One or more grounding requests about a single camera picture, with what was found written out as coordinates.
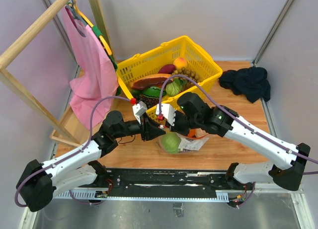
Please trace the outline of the orange fruit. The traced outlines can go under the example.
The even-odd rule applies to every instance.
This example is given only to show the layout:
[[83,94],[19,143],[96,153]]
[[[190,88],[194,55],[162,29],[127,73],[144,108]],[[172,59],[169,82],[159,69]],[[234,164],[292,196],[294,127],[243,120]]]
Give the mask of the orange fruit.
[[191,130],[189,130],[187,137],[191,138],[191,139],[200,139],[200,138],[206,137],[207,135],[208,135],[208,133],[205,132],[204,130],[191,129]]

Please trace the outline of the green cabbage back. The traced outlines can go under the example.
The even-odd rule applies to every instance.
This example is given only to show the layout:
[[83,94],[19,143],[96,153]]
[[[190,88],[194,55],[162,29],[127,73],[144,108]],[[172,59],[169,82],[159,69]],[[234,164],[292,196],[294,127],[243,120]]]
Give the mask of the green cabbage back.
[[170,154],[179,153],[180,142],[181,138],[177,133],[167,133],[159,139],[160,147]]

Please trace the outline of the clear zip top bag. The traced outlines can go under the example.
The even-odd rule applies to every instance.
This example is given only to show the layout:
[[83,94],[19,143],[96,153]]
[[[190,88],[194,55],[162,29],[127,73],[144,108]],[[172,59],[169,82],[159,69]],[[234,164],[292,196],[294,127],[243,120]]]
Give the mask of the clear zip top bag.
[[[164,128],[166,134],[167,133],[172,133],[168,127],[165,127]],[[200,139],[191,139],[191,138],[188,138],[187,136],[183,136],[181,134],[178,134],[177,135],[181,138],[181,142],[179,144],[179,153],[193,153],[193,152],[197,152],[199,151],[204,145],[205,143],[209,140],[210,136],[209,134],[204,137],[204,138],[200,138]],[[160,145],[159,145],[159,139],[161,138],[162,136],[158,137],[157,138],[157,145],[158,147],[164,151],[165,153],[167,153],[165,150],[163,150]]]

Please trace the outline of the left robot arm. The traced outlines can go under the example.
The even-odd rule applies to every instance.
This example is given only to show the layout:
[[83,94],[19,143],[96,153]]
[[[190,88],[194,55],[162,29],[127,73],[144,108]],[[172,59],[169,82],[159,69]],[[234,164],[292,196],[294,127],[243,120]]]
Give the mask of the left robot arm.
[[36,212],[63,191],[86,184],[101,187],[106,174],[91,163],[111,153],[118,146],[117,138],[140,135],[143,141],[151,141],[164,134],[159,123],[146,113],[138,120],[124,121],[121,112],[111,111],[83,145],[52,160],[30,161],[16,185],[15,203]]

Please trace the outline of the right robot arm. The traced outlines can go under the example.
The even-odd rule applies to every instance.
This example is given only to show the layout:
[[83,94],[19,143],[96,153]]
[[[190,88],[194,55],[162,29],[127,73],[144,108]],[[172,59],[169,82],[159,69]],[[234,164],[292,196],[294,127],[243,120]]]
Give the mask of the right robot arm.
[[310,146],[278,139],[225,106],[210,107],[195,93],[185,93],[177,100],[177,105],[180,111],[165,103],[156,111],[167,120],[170,131],[186,136],[192,129],[201,129],[210,135],[239,142],[267,158],[267,162],[261,163],[232,163],[225,177],[230,189],[253,182],[273,182],[289,191],[299,189]]

